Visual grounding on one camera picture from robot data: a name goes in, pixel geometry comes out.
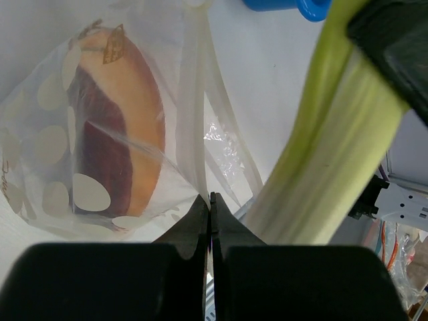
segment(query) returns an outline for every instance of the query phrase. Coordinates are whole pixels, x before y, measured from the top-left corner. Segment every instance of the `orange wire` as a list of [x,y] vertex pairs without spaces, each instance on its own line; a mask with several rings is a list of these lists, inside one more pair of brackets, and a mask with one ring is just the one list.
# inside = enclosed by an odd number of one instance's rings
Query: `orange wire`
[[399,250],[399,242],[397,241],[397,224],[395,224],[394,250],[393,250],[393,253],[391,254],[391,258],[389,259],[389,262],[388,262],[388,266],[387,266],[388,271],[392,268],[392,266],[393,266],[393,264],[395,262],[395,258],[397,256],[398,250]]
[[382,223],[381,239],[382,239],[382,263],[385,264],[385,222]]

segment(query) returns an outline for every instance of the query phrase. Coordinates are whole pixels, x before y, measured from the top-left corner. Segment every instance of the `black plastic part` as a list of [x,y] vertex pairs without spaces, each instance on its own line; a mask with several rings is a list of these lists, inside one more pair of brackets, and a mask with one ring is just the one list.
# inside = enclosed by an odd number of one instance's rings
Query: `black plastic part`
[[0,320],[186,320],[205,315],[212,235],[218,321],[406,320],[388,272],[358,247],[267,246],[220,194],[153,244],[36,245],[0,293]]
[[0,320],[202,320],[208,220],[198,197],[160,244],[35,245],[3,286]]
[[379,210],[379,208],[375,206],[379,193],[382,189],[388,189],[388,187],[388,182],[376,175],[373,176],[352,209],[349,211],[348,216],[353,219],[360,219],[361,216],[366,215],[374,219],[375,217],[373,214],[377,214]]
[[372,0],[348,36],[428,126],[428,0]]
[[220,194],[211,194],[211,237],[214,265],[214,297],[217,320],[233,320],[230,317],[233,300],[231,280],[225,264],[226,255],[231,247],[260,246],[265,243],[240,223],[230,212]]
[[362,247],[268,246],[211,194],[218,321],[404,321],[385,266]]

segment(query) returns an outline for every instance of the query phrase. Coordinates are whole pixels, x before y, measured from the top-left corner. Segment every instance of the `bread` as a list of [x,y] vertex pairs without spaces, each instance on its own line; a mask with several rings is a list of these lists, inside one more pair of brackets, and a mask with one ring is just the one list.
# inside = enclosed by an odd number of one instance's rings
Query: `bread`
[[106,61],[112,32],[101,28],[73,44],[82,51],[68,89],[76,115],[74,170],[108,191],[111,204],[99,214],[140,216],[162,165],[141,146],[165,151],[163,106],[149,66],[124,33],[119,39],[123,49],[119,58]]

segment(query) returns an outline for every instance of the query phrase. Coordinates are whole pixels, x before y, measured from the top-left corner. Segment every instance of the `clear plastic bag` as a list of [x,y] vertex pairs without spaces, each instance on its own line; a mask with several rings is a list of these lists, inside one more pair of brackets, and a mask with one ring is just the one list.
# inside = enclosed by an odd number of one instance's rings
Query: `clear plastic bag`
[[421,299],[428,284],[428,279],[416,284],[409,275],[409,266],[418,243],[418,229],[381,220],[372,224],[364,243],[387,267],[406,310]]
[[198,193],[232,209],[258,193],[207,8],[113,5],[14,89],[0,105],[14,213],[69,239],[122,239],[151,221],[167,230]]

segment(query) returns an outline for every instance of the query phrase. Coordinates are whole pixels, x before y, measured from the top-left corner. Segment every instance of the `blue cap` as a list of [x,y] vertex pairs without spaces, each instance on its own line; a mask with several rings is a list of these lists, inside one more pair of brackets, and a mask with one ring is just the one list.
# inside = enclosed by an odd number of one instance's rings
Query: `blue cap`
[[254,11],[298,8],[309,21],[322,21],[327,17],[332,0],[243,0]]

